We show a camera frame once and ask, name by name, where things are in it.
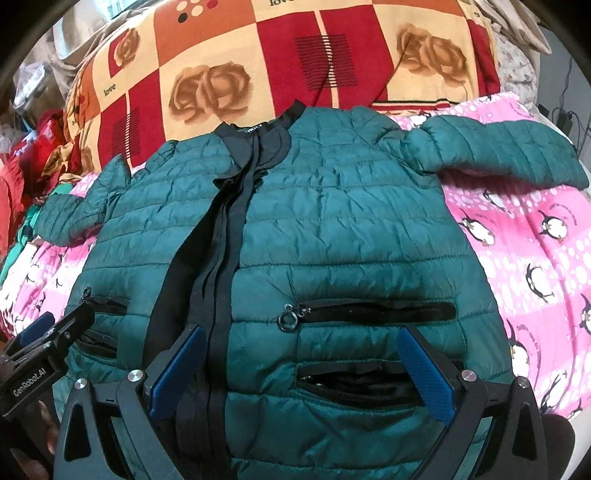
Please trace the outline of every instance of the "pink blanket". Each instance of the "pink blanket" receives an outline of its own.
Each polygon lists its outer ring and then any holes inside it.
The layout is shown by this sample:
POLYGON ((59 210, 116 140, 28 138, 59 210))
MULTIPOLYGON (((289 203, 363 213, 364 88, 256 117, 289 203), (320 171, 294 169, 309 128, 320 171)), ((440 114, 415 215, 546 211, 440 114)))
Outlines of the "pink blanket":
MULTIPOLYGON (((483 123, 532 119, 511 93, 431 114, 483 123)), ((394 119, 411 129, 425 117, 394 119)), ((94 179, 85 177, 72 194, 84 196, 94 179)), ((514 372, 530 379, 543 411, 574 416, 591 403, 591 205, 569 187, 538 192, 506 178, 458 171, 441 179, 447 205, 499 304, 514 372)), ((46 311, 63 315, 95 239, 71 248, 42 244, 17 298, 17 330, 46 311)))

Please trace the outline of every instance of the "finger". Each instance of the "finger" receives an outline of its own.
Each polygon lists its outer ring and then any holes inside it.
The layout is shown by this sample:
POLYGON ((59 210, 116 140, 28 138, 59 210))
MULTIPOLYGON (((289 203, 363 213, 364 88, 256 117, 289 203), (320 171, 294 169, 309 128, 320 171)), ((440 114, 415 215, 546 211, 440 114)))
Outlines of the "finger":
POLYGON ((36 460, 31 460, 18 449, 12 449, 11 452, 29 480, 49 480, 49 473, 47 473, 47 470, 45 470, 42 464, 36 460))
POLYGON ((60 431, 56 423, 51 418, 49 409, 41 400, 39 401, 39 407, 41 409, 41 418, 47 428, 47 450, 52 455, 56 454, 57 438, 59 437, 60 431))

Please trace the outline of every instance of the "power adapter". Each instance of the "power adapter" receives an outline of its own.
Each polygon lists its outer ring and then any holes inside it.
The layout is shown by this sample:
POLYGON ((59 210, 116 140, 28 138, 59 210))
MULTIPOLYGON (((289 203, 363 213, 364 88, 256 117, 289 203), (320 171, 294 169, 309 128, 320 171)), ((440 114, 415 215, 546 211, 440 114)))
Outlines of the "power adapter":
POLYGON ((560 128, 560 130, 565 134, 568 135, 570 131, 573 129, 573 121, 571 116, 569 116, 564 110, 560 109, 558 113, 558 121, 556 122, 556 126, 560 128))

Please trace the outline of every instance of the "jacket sleeve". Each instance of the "jacket sleeve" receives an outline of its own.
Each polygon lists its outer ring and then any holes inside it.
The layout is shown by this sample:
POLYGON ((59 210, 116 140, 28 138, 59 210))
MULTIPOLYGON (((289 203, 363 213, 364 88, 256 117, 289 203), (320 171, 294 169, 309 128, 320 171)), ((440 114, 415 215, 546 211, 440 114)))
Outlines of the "jacket sleeve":
POLYGON ((529 120, 481 124, 435 116, 401 143, 404 161, 419 173, 443 168, 508 175, 537 188, 589 186, 573 146, 551 128, 529 120))
POLYGON ((88 229, 109 220, 130 181, 129 165, 119 155, 107 164, 86 197, 70 194, 49 196, 39 213, 35 231, 43 240, 54 245, 73 245, 88 229))

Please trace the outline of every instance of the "green fabric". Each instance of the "green fabric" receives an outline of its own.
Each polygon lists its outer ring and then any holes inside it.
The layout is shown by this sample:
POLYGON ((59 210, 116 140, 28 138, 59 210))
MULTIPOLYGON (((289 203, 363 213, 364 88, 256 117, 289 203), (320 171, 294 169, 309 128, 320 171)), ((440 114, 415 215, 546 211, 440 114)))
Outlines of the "green fabric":
MULTIPOLYGON (((73 185, 71 183, 60 183, 55 189, 53 189, 50 195, 56 193, 70 193, 72 188, 73 185)), ((17 243, 8 252, 8 255, 6 256, 6 259, 4 261, 4 265, 2 266, 2 270, 0 271, 0 287, 2 287, 4 281, 6 280, 6 277, 8 276, 8 270, 10 270, 10 267, 12 267, 14 265, 14 262, 17 261, 17 258, 24 250, 27 242, 29 242, 37 236, 37 233, 35 232, 35 224, 37 222, 37 217, 39 216, 41 208, 42 207, 39 207, 37 205, 31 205, 27 210, 27 213, 25 215, 25 221, 17 232, 17 243), (24 235, 24 229, 26 227, 30 227, 33 229, 33 233, 31 236, 24 235)))
MULTIPOLYGON (((571 145, 534 122, 482 125, 437 116, 401 130, 365 108, 309 108, 290 128, 287 158, 250 202, 232 283, 226 438, 240 480, 407 479, 441 430, 425 408, 361 410, 298 390, 296 370, 323 361, 396 360, 395 326, 315 324, 287 334, 286 303, 326 298, 447 300, 457 318, 421 327, 450 358, 485 380, 512 379, 509 345, 476 254, 448 211, 435 175, 446 167, 507 174, 537 187, 587 186, 571 145)), ((72 382, 123 378, 141 367, 148 320, 174 253, 209 207, 232 159, 204 135, 168 142, 131 177, 111 161, 85 199, 48 199, 43 238, 67 245, 104 223, 74 285, 129 298, 128 314, 98 314, 94 330, 118 338, 116 361, 73 347, 72 382)), ((466 478, 483 423, 458 478, 466 478)))

